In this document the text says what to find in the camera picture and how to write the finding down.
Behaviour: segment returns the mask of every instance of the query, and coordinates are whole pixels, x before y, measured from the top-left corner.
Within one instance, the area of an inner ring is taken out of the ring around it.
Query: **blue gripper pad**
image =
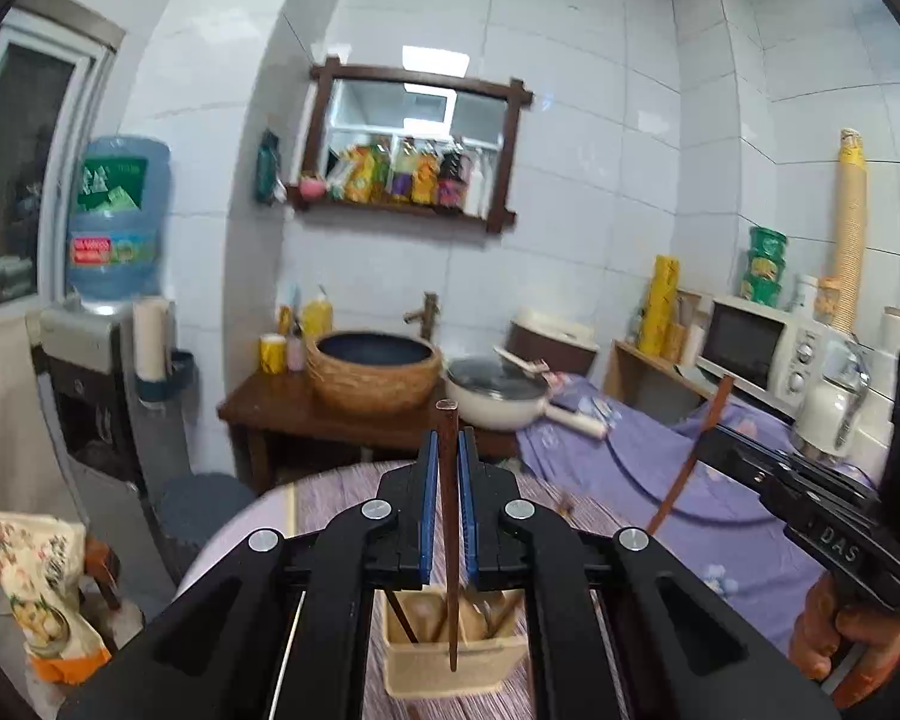
[[[466,434],[461,430],[457,438],[458,484],[460,485],[460,517],[463,522],[463,557],[471,584],[477,581],[477,521],[473,512],[473,490],[470,487],[470,456],[466,448]]]
[[[423,516],[420,517],[420,581],[430,583],[434,567],[434,523],[437,521],[437,431],[430,432],[427,450],[427,485],[423,490]]]

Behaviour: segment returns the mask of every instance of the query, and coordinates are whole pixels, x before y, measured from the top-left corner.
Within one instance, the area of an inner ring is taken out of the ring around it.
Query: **person's hand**
[[[833,577],[823,574],[807,592],[803,613],[794,623],[789,657],[804,677],[822,680],[830,673],[841,637],[868,644],[831,696],[837,708],[844,709],[883,685],[900,662],[900,613],[867,604],[847,605],[837,613],[837,603]]]

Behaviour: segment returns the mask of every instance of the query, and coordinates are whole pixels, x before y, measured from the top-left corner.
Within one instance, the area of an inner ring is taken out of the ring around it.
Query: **window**
[[[0,30],[0,304],[64,293],[67,209],[110,57],[63,26],[11,11]]]

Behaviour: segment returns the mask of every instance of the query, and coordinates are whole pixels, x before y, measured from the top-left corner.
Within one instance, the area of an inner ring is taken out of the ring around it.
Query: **kettle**
[[[794,446],[810,460],[845,458],[866,398],[869,372],[855,340],[831,341],[821,379],[807,389],[794,423]]]

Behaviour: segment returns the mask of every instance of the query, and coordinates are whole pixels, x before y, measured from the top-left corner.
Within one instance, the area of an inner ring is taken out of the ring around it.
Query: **blue water bottle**
[[[87,146],[70,209],[67,278],[92,310],[158,291],[170,148],[112,136]]]

